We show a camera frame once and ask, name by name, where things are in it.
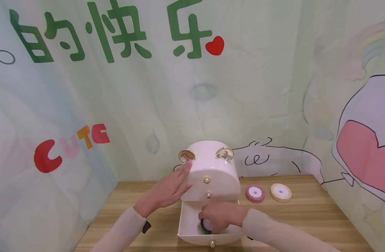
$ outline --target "ribbon spool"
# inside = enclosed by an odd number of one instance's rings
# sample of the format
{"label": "ribbon spool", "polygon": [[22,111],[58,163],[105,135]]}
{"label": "ribbon spool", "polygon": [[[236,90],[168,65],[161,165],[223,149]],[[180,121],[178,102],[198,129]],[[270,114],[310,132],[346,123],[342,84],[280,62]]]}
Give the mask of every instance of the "ribbon spool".
{"label": "ribbon spool", "polygon": [[270,195],[278,202],[289,202],[292,192],[286,185],[274,184],[270,187]]}
{"label": "ribbon spool", "polygon": [[210,220],[202,219],[201,228],[204,234],[212,234],[213,224]]}
{"label": "ribbon spool", "polygon": [[264,189],[258,185],[249,185],[246,188],[246,197],[253,203],[260,203],[264,200],[266,194]]}

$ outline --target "wall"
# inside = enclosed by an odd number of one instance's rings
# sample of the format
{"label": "wall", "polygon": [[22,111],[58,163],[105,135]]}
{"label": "wall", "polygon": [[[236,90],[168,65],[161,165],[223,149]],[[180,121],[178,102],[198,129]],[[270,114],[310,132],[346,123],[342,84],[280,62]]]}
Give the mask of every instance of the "wall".
{"label": "wall", "polygon": [[117,180],[210,139],[313,174],[383,252],[381,74],[385,0],[0,0],[0,251],[69,251]]}

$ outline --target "beige ribbon spool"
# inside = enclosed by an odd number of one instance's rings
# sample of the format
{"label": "beige ribbon spool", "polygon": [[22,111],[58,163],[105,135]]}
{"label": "beige ribbon spool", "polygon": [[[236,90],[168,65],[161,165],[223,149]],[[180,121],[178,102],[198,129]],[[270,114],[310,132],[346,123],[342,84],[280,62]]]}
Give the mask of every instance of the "beige ribbon spool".
{"label": "beige ribbon spool", "polygon": [[286,185],[274,184],[270,187],[270,195],[278,202],[289,202],[292,192]]}

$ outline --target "chinese character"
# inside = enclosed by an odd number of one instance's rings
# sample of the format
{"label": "chinese character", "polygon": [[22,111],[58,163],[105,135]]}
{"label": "chinese character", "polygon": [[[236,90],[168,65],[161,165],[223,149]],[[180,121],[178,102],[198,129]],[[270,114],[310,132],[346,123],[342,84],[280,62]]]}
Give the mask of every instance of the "chinese character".
{"label": "chinese character", "polygon": [[[77,48],[77,53],[72,53],[70,58],[72,61],[82,61],[84,59],[84,51],[73,25],[68,20],[55,21],[52,17],[52,14],[49,12],[46,12],[44,15],[47,21],[47,30],[44,33],[45,37],[49,40],[52,40],[56,37],[58,29],[67,28],[72,35],[73,41],[75,42],[75,46]],[[60,42],[60,46],[65,50],[70,49],[70,45],[63,41]]]}
{"label": "chinese character", "polygon": [[[202,0],[178,0],[172,3],[171,5],[167,6],[167,14],[169,16],[171,38],[173,39],[173,41],[191,40],[192,42],[192,51],[187,53],[187,57],[189,59],[201,58],[202,54],[201,54],[200,39],[202,37],[212,36],[212,31],[211,30],[200,31],[198,29],[197,16],[195,14],[190,14],[188,16],[188,24],[190,26],[190,32],[184,33],[184,34],[180,33],[180,26],[178,23],[177,11],[181,8],[185,8],[200,2],[202,2]],[[185,51],[184,46],[180,45],[174,49],[173,54],[174,56],[178,57],[182,55],[184,51]]]}
{"label": "chinese character", "polygon": [[[51,53],[49,52],[47,45],[44,42],[44,39],[41,37],[41,34],[37,27],[35,26],[22,26],[18,23],[19,21],[19,15],[14,10],[9,10],[10,14],[10,23],[12,24],[14,30],[16,31],[18,37],[20,38],[21,42],[23,43],[24,47],[26,48],[28,54],[33,59],[34,63],[45,63],[45,62],[53,62],[54,59],[52,58]],[[26,41],[26,39],[23,37],[22,33],[30,33],[35,36],[37,39],[36,43],[29,43]],[[42,56],[36,56],[33,52],[33,50],[41,50],[43,51],[44,55]]]}
{"label": "chinese character", "polygon": [[[97,35],[100,39],[105,58],[107,59],[108,63],[113,63],[114,57],[112,55],[110,44],[108,43],[107,35],[105,34],[103,23],[105,24],[107,30],[113,34],[115,32],[115,27],[111,23],[110,19],[116,19],[116,21],[118,22],[121,34],[113,35],[112,41],[115,44],[124,44],[124,50],[121,52],[121,56],[123,58],[128,58],[131,55],[131,41],[146,40],[146,33],[141,31],[140,29],[139,14],[135,6],[119,7],[117,0],[110,0],[110,3],[112,6],[112,10],[107,11],[108,16],[102,14],[101,17],[99,11],[97,10],[96,3],[88,2],[87,6],[89,7],[92,21],[94,23],[94,26],[96,27]],[[132,18],[132,33],[128,33],[126,31],[126,27],[123,20],[123,18],[126,16],[130,16]],[[91,34],[92,32],[92,26],[90,22],[86,23],[86,31],[89,34]],[[152,53],[150,53],[150,51],[146,50],[137,43],[135,43],[135,49],[143,58],[152,58]]]}

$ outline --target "left hand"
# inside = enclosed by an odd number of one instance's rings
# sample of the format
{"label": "left hand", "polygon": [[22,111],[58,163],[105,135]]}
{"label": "left hand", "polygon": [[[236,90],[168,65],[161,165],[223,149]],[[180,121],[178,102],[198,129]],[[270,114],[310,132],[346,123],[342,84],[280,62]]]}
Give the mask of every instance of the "left hand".
{"label": "left hand", "polygon": [[185,162],[171,174],[161,178],[138,202],[134,209],[142,217],[147,218],[155,210],[168,207],[179,201],[182,194],[192,187],[191,182],[184,185],[192,166],[192,160]]}

